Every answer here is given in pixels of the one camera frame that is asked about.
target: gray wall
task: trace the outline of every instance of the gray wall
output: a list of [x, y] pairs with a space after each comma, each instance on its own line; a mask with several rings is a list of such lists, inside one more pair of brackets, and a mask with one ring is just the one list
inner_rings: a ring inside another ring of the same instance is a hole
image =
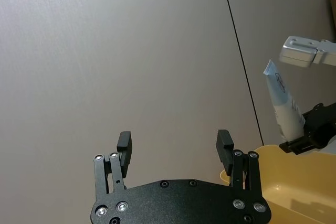
[[0, 0], [2, 223], [89, 223], [92, 158], [129, 187], [219, 182], [218, 129], [261, 144], [225, 0]]
[[329, 0], [230, 0], [247, 76], [251, 86], [261, 134], [265, 144], [281, 137], [262, 74], [269, 59], [280, 69], [302, 111], [317, 103], [336, 101], [336, 69], [313, 65], [300, 68], [278, 61], [288, 36], [334, 41]]

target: white tube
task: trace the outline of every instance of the white tube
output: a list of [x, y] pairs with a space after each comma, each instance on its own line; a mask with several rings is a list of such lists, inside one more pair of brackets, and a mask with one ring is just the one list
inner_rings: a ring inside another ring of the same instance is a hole
[[266, 75], [267, 87], [281, 136], [286, 141], [292, 141], [303, 136], [305, 119], [288, 87], [283, 82], [280, 72], [271, 60], [269, 60], [264, 74]]

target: yellow bowl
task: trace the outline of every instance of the yellow bowl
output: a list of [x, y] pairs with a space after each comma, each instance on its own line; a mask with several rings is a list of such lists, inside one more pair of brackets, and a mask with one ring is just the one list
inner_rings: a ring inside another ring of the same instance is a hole
[[[271, 223], [336, 223], [336, 155], [286, 154], [277, 145], [256, 149], [262, 195]], [[228, 185], [229, 178], [221, 172]]]

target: tube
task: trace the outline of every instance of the tube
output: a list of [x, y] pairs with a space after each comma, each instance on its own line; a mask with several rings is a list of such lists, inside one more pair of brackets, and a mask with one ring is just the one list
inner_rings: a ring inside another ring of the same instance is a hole
[[269, 60], [264, 71], [280, 134], [285, 141], [304, 135], [305, 118], [285, 85], [275, 64]]

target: yellow tray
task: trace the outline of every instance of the yellow tray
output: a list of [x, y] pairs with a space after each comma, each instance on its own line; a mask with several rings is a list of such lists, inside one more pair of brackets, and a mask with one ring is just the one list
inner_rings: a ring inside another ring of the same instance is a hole
[[[336, 223], [336, 155], [286, 154], [277, 145], [256, 149], [270, 223]], [[226, 185], [229, 178], [221, 172]]]

